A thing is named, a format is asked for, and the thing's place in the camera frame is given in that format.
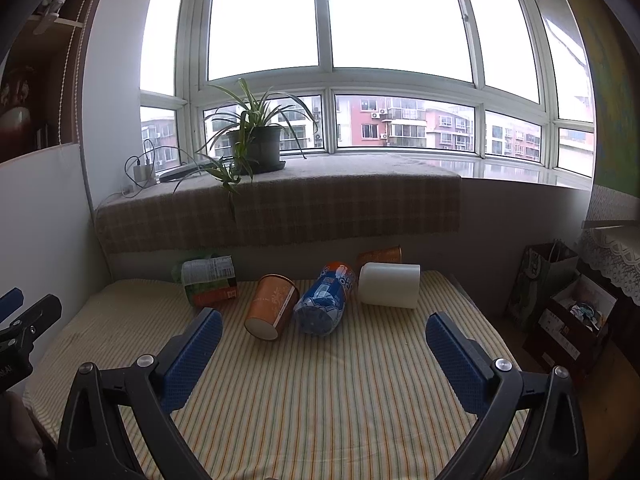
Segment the blue Arctic Ocean cup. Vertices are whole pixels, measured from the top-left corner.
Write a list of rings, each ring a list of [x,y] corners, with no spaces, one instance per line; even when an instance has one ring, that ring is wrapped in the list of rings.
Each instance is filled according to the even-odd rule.
[[[293,309],[299,329],[307,335],[329,336],[340,324],[355,284],[356,274],[348,264],[328,263]]]

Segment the green orange labelled cup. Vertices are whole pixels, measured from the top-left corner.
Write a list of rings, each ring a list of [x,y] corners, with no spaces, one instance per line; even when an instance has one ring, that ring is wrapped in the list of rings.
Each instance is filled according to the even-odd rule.
[[[238,282],[230,256],[201,258],[183,263],[180,283],[192,307],[208,308],[238,296]]]

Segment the orange paper cup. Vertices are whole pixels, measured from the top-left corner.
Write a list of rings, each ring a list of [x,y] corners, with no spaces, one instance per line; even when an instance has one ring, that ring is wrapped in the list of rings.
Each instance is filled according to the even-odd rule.
[[[245,329],[260,340],[279,339],[299,297],[297,286],[289,278],[280,274],[264,275],[250,302]]]

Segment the white plastic cup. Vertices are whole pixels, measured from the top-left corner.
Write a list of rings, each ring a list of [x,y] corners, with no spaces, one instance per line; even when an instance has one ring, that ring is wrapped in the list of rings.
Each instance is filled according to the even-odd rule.
[[[363,304],[415,309],[420,292],[418,264],[369,262],[360,270],[358,296]]]

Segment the orange cup behind white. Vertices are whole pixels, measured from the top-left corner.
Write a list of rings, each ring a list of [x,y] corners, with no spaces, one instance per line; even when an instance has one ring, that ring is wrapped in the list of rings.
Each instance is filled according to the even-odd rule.
[[[365,264],[374,263],[402,263],[402,250],[400,246],[362,252],[357,257],[357,266],[361,269]]]

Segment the dark red open box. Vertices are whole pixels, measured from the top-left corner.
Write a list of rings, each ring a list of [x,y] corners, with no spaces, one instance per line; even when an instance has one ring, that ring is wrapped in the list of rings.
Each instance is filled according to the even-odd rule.
[[[572,375],[585,373],[601,352],[617,303],[612,292],[586,274],[577,274],[538,301],[523,347],[546,370],[562,366]]]

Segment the green paper bag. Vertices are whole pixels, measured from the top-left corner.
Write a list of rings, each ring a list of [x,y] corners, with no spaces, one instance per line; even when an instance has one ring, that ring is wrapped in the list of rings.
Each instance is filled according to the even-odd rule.
[[[506,304],[511,320],[526,326],[541,301],[574,280],[578,260],[562,240],[526,246]]]

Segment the striped table cloth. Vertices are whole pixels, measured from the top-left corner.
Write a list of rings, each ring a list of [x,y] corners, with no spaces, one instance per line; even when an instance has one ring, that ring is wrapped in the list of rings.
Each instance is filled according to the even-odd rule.
[[[413,310],[346,304],[326,337],[285,327],[273,342],[244,326],[256,286],[220,306],[224,334],[174,422],[215,479],[433,479],[474,424],[427,347],[445,312],[493,358],[510,351],[448,278],[427,271]],[[93,295],[26,382],[24,401],[51,437],[78,366],[130,365],[194,318],[183,290],[125,280]]]

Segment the black flat device on sill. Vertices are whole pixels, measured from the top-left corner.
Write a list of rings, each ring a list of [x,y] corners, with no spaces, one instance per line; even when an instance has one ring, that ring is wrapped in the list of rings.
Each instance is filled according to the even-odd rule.
[[[188,164],[164,171],[157,180],[160,183],[178,182],[185,178],[206,174],[209,169],[216,169],[217,167],[218,162],[216,159],[210,160],[209,162],[189,162]]]

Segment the white lace cloth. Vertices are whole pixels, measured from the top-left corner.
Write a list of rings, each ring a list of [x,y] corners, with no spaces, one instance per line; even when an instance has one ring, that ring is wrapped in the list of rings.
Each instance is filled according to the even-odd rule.
[[[578,252],[584,263],[599,271],[632,302],[639,304],[639,228],[613,226],[585,229],[578,240]]]

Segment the brown plaid sill cloth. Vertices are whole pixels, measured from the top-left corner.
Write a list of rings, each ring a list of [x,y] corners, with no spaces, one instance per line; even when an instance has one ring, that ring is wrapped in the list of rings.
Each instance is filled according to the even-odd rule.
[[[94,214],[109,255],[281,246],[460,226],[462,179],[406,154],[291,159],[227,191],[211,176],[161,183]]]

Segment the potted spider plant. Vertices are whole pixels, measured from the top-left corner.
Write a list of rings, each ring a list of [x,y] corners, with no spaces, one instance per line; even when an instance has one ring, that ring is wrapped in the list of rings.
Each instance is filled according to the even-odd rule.
[[[236,218],[235,199],[240,195],[244,178],[254,179],[258,174],[278,171],[281,159],[281,134],[288,132],[300,154],[305,153],[293,122],[309,122],[313,132],[319,131],[318,115],[296,94],[270,87],[255,92],[248,81],[240,77],[232,90],[228,84],[210,85],[210,88],[228,99],[224,112],[217,107],[206,116],[221,127],[193,153],[190,162],[198,174],[212,177],[227,195],[227,208]]]

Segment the white window frame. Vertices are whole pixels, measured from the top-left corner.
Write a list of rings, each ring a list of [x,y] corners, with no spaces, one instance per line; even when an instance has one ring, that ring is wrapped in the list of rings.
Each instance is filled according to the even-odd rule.
[[[284,154],[448,152],[453,170],[591,177],[594,105],[566,0],[150,0],[141,136],[157,171],[227,155],[253,91]]]

